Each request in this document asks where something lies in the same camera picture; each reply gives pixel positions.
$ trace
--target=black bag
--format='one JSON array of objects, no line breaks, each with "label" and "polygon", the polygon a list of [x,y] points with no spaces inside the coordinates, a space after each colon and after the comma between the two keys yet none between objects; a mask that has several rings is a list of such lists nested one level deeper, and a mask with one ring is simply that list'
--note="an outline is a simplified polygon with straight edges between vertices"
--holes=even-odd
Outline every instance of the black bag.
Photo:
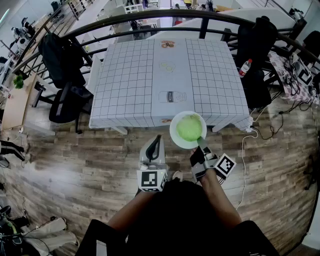
[{"label": "black bag", "polygon": [[81,46],[52,33],[42,38],[38,49],[55,87],[62,89],[67,82],[76,87],[86,83],[80,71],[84,65]]}]

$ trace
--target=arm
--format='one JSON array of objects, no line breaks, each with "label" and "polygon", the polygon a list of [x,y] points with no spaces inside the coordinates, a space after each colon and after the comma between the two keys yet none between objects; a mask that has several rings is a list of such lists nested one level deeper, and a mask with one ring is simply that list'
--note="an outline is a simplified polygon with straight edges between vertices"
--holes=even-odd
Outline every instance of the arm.
[{"label": "arm", "polygon": [[155,194],[155,192],[141,191],[109,220],[108,225],[116,231],[127,235],[129,228],[138,219]]},{"label": "arm", "polygon": [[217,179],[216,171],[208,169],[206,174],[200,178],[203,190],[212,205],[216,216],[227,228],[232,229],[242,222],[239,213],[227,198]]}]

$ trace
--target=table leg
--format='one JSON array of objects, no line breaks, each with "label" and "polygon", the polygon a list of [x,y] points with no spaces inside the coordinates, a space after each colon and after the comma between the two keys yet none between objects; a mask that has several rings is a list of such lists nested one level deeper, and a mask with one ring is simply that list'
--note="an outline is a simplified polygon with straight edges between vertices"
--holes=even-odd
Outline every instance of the table leg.
[{"label": "table leg", "polygon": [[44,134],[47,134],[47,135],[50,135],[50,136],[55,136],[56,135],[55,131],[49,130],[49,129],[46,129],[46,128],[42,128],[42,127],[40,127],[40,126],[38,126],[38,125],[36,125],[34,123],[31,123],[29,121],[25,121],[24,125],[26,127],[29,127],[31,129],[34,129],[34,130],[37,130],[37,131],[39,131],[41,133],[44,133]]},{"label": "table leg", "polygon": [[111,126],[111,128],[121,133],[122,135],[128,135],[128,131],[122,126]]}]

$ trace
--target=table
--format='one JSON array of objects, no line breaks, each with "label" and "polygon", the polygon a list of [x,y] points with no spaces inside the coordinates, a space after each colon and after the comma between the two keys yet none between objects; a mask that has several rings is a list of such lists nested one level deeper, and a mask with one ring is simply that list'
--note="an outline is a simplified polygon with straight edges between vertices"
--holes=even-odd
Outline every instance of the table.
[{"label": "table", "polygon": [[89,127],[169,125],[195,111],[217,132],[250,126],[237,67],[226,42],[147,39],[111,45],[98,73]]},{"label": "table", "polygon": [[43,84],[54,94],[57,93],[57,88],[51,86],[38,75],[33,73],[26,80],[24,80],[23,88],[14,88],[11,90],[11,97],[7,99],[4,107],[1,131],[5,131],[14,127],[20,128],[26,126],[50,136],[56,135],[56,132],[38,126],[34,123],[36,113],[33,111],[34,108],[32,108],[32,104],[38,94],[38,91],[35,89],[35,84],[37,81]]},{"label": "table", "polygon": [[137,20],[137,22],[139,23],[140,27],[153,26],[154,28],[156,28],[158,19],[159,18],[148,18],[146,19],[146,22],[144,22],[143,20]]},{"label": "table", "polygon": [[[309,101],[313,101],[313,104],[317,104],[317,105],[320,104],[319,97],[317,96],[316,98],[313,99],[310,96],[308,87],[305,84],[301,84],[297,82],[296,80],[292,82],[292,87],[293,87],[293,93],[292,93],[291,86],[286,84],[284,80],[284,74],[288,72],[287,70],[290,70],[289,61],[287,58],[279,56],[276,52],[272,50],[269,52],[268,57],[283,85],[284,96],[281,97],[282,99],[295,101],[295,102],[302,101],[306,103],[308,103]],[[296,90],[298,88],[297,83],[300,87],[299,93],[296,93]]]}]

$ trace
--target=power cord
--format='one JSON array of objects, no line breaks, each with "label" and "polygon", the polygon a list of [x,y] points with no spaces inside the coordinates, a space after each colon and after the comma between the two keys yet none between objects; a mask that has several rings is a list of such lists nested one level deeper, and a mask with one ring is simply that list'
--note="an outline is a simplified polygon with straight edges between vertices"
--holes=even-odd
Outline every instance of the power cord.
[{"label": "power cord", "polygon": [[268,138],[264,138],[258,128],[254,127],[253,125],[251,125],[250,127],[253,128],[253,129],[255,129],[255,130],[257,130],[263,140],[269,140],[269,139],[271,139],[274,135],[276,135],[276,134],[279,132],[279,130],[284,126],[284,116],[282,115],[282,112],[279,112],[279,115],[281,115],[281,117],[282,117],[282,124],[281,124],[281,126],[279,127],[279,129],[278,129],[276,132],[275,132],[275,128],[274,128],[272,125],[270,125],[270,131],[271,131],[272,134],[271,134],[271,136],[268,137]]},{"label": "power cord", "polygon": [[241,158],[242,158],[242,162],[243,162],[243,166],[244,166],[244,172],[243,172],[243,177],[244,177],[244,187],[243,187],[243,191],[242,191],[242,199],[241,199],[241,202],[239,203],[239,205],[237,206],[237,208],[235,208],[235,210],[238,210],[239,206],[242,204],[242,202],[244,201],[244,195],[245,195],[245,189],[246,189],[246,186],[247,186],[247,181],[246,181],[246,164],[245,164],[245,160],[244,160],[244,156],[243,156],[243,151],[244,151],[244,140],[245,138],[248,138],[248,137],[252,137],[254,139],[258,138],[259,134],[256,130],[253,130],[256,132],[256,137],[252,136],[252,135],[248,135],[248,136],[245,136],[243,137],[242,139],[242,149],[241,149]]}]

